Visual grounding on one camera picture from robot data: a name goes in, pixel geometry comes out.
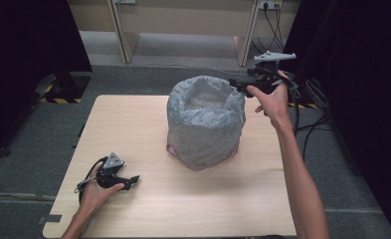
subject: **electrical outlet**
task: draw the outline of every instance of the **electrical outlet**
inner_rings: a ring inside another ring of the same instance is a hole
[[[270,9],[277,9],[278,7],[279,8],[282,8],[282,3],[283,1],[279,1],[279,0],[262,0],[261,3],[260,3],[260,9],[264,9],[264,3],[268,3],[269,4],[269,7],[267,8],[268,10]]]

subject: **human hand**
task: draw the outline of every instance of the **human hand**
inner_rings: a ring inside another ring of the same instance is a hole
[[[288,77],[282,71],[279,71],[279,74],[283,77]],[[286,84],[279,84],[269,95],[254,86],[247,86],[247,91],[256,97],[261,104],[255,109],[255,112],[264,111],[264,114],[270,118],[274,127],[280,127],[291,122],[288,109],[288,87]]]
[[[98,169],[102,163],[99,163],[92,171],[90,178],[96,177]],[[100,187],[95,180],[89,182],[81,199],[81,205],[79,210],[84,210],[88,214],[95,213],[105,201],[111,197],[115,192],[124,188],[123,183],[118,183],[110,188]]]

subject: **gray carpet floor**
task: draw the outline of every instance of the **gray carpet floor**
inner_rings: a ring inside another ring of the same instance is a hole
[[[94,66],[79,104],[38,103],[11,140],[11,154],[0,157],[0,238],[44,238],[42,221],[97,96],[168,95],[176,83],[201,75],[229,78],[211,70]],[[322,115],[321,110],[301,109],[300,125]],[[321,194],[331,238],[391,239],[390,225],[364,179],[352,172],[330,125],[319,128],[307,141],[305,160]],[[306,134],[297,136],[301,148]]]

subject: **black curtain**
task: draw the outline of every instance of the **black curtain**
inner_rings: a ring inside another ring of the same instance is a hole
[[[44,77],[91,71],[66,0],[0,1],[0,147]]]
[[[285,51],[299,58],[282,69],[299,73],[301,85],[321,83],[342,143],[391,224],[391,1],[302,0]]]

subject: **bag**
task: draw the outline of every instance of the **bag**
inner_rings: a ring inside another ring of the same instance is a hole
[[[178,83],[167,102],[167,151],[189,168],[216,165],[238,151],[245,98],[226,80],[200,76]]]

